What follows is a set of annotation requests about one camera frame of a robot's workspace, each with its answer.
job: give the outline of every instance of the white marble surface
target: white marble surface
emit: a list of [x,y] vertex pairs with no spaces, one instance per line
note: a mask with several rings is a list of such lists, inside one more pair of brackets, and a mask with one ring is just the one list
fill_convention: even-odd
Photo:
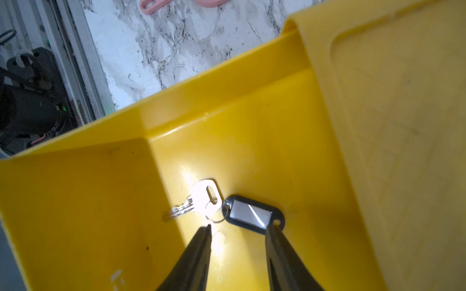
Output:
[[145,15],[136,0],[81,0],[117,109],[276,37],[290,13],[321,0],[173,0]]

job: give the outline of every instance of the cable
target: cable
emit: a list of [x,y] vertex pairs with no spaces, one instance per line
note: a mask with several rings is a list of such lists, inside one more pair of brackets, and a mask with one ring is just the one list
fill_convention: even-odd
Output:
[[39,139],[33,141],[33,142],[31,143],[31,145],[34,145],[34,144],[36,144],[37,142],[40,142],[41,140],[43,140],[43,139],[45,138],[45,135],[46,135],[46,134],[44,133],[44,135],[43,135],[41,138],[39,138]]
[[7,42],[9,42],[12,38],[14,38],[14,36],[16,35],[16,30],[14,29],[7,30],[4,33],[0,34],[0,38],[4,37],[8,33],[11,33],[11,35],[5,38],[4,40],[0,41],[0,46],[3,46]]

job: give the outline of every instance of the key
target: key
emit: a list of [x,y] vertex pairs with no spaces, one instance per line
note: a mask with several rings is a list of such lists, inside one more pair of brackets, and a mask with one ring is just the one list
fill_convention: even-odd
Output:
[[[209,191],[207,190],[207,187],[209,186],[213,189],[213,193],[209,194]],[[173,207],[162,216],[163,221],[177,218],[192,211],[199,212],[204,216],[210,217],[222,207],[222,197],[220,196],[219,189],[213,180],[201,180],[195,183],[190,192],[191,195],[189,195],[183,205]]]

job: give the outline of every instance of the key tag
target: key tag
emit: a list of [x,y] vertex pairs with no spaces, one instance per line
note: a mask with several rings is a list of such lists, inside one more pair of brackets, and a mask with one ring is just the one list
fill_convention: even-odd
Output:
[[229,223],[263,235],[270,224],[281,230],[285,227],[285,217],[280,209],[239,195],[225,199],[222,213]]
[[206,179],[195,183],[191,188],[191,196],[205,197],[205,200],[200,203],[202,203],[201,205],[205,204],[206,207],[203,214],[209,220],[211,220],[210,217],[214,215],[215,212],[222,208],[223,200],[213,180]]

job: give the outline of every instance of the pink object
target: pink object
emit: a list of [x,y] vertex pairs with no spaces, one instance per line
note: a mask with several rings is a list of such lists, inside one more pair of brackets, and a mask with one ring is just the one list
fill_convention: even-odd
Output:
[[227,1],[228,0],[194,0],[194,2],[197,5],[201,5],[202,7],[208,7],[208,8],[221,5]]
[[[147,7],[147,4],[151,3],[152,1],[154,1],[155,3]],[[139,2],[139,8],[144,14],[149,15],[162,8],[170,1],[171,0],[141,0],[141,2]]]

